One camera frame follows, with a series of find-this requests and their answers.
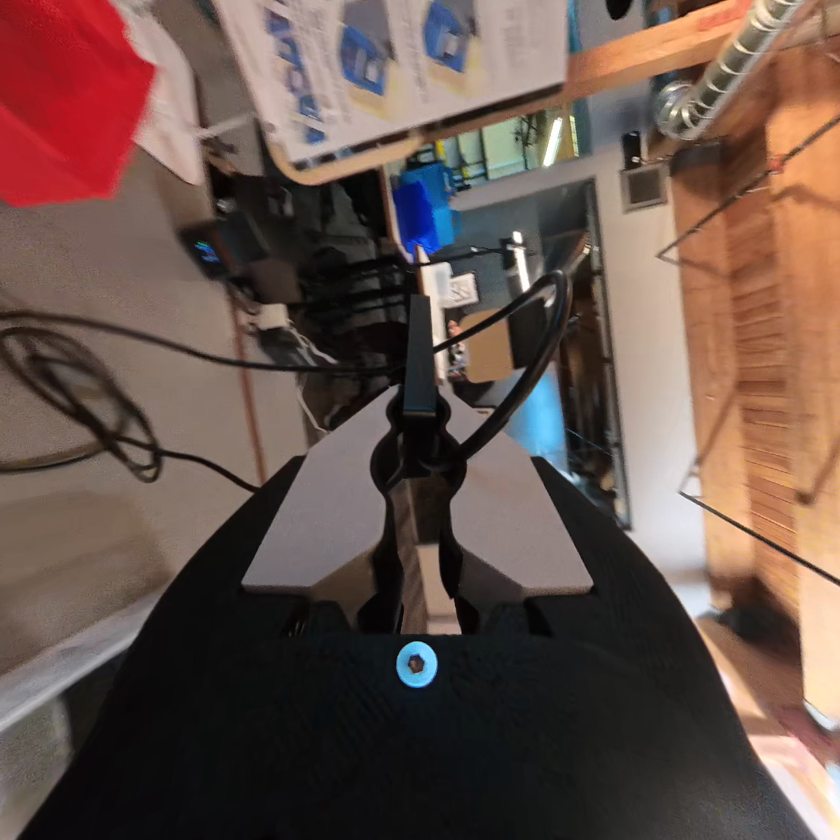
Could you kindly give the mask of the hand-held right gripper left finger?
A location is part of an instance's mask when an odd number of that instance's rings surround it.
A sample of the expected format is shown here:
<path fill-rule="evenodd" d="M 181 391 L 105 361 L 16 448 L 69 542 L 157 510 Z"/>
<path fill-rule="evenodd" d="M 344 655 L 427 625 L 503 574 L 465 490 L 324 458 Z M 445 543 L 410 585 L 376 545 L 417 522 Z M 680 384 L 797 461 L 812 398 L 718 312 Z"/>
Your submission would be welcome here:
<path fill-rule="evenodd" d="M 241 581 L 250 593 L 337 604 L 363 633 L 394 634 L 404 571 L 392 483 L 403 476 L 394 385 L 310 449 Z"/>

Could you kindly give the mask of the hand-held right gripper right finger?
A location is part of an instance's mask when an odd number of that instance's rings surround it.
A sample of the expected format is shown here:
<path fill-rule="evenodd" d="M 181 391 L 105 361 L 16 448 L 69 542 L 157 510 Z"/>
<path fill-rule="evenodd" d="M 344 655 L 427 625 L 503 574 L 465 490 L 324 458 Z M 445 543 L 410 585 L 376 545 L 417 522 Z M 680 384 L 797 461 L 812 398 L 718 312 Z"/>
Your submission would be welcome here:
<path fill-rule="evenodd" d="M 592 593 L 592 576 L 532 457 L 507 433 L 447 479 L 438 568 L 459 633 L 477 632 L 499 606 Z"/>

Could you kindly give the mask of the red plastic bin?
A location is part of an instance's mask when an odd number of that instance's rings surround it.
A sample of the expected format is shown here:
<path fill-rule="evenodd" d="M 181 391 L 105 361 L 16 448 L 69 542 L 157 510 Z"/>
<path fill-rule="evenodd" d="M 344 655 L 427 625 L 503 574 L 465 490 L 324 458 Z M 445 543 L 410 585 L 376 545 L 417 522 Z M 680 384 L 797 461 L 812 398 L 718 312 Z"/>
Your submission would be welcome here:
<path fill-rule="evenodd" d="M 111 2 L 2 1 L 2 202 L 110 198 L 153 81 Z"/>

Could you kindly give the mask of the tan rounded panel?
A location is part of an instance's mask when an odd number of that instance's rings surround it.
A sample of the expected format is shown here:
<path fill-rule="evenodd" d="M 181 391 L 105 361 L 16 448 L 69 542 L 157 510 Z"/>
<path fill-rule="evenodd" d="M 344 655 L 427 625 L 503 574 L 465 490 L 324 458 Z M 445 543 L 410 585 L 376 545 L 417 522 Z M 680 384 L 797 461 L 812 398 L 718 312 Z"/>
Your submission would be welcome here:
<path fill-rule="evenodd" d="M 528 355 L 519 346 L 516 318 L 509 316 L 501 319 L 465 341 L 465 378 L 468 383 L 501 382 L 528 365 Z"/>

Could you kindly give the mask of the black power bank with display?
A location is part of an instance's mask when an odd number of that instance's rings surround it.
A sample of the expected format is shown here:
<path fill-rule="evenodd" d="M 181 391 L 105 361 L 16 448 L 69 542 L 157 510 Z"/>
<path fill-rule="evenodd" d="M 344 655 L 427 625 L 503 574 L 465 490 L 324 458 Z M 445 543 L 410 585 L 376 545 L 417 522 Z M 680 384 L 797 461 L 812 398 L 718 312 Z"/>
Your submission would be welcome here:
<path fill-rule="evenodd" d="M 269 244 L 252 214 L 243 211 L 180 227 L 176 235 L 194 266 L 208 280 L 241 277 L 249 266 L 270 255 Z"/>

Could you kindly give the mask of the blue plastic bin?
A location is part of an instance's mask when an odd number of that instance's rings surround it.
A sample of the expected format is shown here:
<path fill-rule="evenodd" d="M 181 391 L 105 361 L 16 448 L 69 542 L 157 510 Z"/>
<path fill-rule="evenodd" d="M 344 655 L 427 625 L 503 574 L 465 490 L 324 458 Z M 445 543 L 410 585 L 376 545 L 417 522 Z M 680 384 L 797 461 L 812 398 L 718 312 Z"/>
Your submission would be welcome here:
<path fill-rule="evenodd" d="M 450 205 L 454 194 L 451 172 L 442 162 L 396 177 L 392 197 L 400 240 L 407 250 L 420 247 L 432 256 L 455 243 L 459 214 Z"/>

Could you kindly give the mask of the grey vent grille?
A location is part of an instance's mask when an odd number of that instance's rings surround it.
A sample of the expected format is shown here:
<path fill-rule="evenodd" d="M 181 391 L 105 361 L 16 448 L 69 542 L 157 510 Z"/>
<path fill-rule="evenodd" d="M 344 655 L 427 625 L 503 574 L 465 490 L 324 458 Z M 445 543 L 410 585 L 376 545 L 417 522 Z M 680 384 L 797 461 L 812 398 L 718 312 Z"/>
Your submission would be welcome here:
<path fill-rule="evenodd" d="M 666 163 L 625 169 L 619 177 L 625 214 L 668 203 L 669 168 Z"/>

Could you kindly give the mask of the printed sheet with blue pictures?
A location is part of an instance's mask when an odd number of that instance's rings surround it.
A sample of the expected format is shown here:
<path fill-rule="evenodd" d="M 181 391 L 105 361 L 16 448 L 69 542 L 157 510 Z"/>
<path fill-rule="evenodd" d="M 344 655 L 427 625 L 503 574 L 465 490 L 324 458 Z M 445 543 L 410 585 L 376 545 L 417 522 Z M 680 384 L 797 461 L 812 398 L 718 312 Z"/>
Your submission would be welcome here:
<path fill-rule="evenodd" d="M 561 88 L 568 3 L 213 2 L 266 141 L 297 167 Z"/>

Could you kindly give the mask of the wooden board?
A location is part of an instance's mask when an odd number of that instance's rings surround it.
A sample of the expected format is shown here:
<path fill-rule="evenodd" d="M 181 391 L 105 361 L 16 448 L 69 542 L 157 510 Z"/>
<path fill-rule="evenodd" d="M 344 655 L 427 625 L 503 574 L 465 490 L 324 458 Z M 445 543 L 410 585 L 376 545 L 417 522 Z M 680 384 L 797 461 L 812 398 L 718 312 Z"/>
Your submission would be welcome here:
<path fill-rule="evenodd" d="M 583 100 L 600 92 L 628 87 L 670 71 L 708 63 L 740 30 L 751 5 L 746 1 L 717 2 L 677 20 L 572 54 L 568 79 L 562 87 L 546 88 L 430 122 L 341 160 L 299 170 L 278 144 L 267 142 L 266 147 L 284 176 L 303 186 L 321 186 L 398 162 L 437 140 Z"/>

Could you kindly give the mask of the silver flexible duct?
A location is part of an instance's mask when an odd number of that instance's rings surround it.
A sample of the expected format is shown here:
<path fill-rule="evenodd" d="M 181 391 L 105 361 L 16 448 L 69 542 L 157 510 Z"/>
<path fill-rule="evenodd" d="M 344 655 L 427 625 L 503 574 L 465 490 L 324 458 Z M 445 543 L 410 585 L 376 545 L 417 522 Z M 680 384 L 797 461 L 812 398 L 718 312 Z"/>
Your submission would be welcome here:
<path fill-rule="evenodd" d="M 806 1 L 751 2 L 733 36 L 697 81 L 673 80 L 659 91 L 654 109 L 658 133 L 678 142 L 698 140 L 807 5 Z"/>

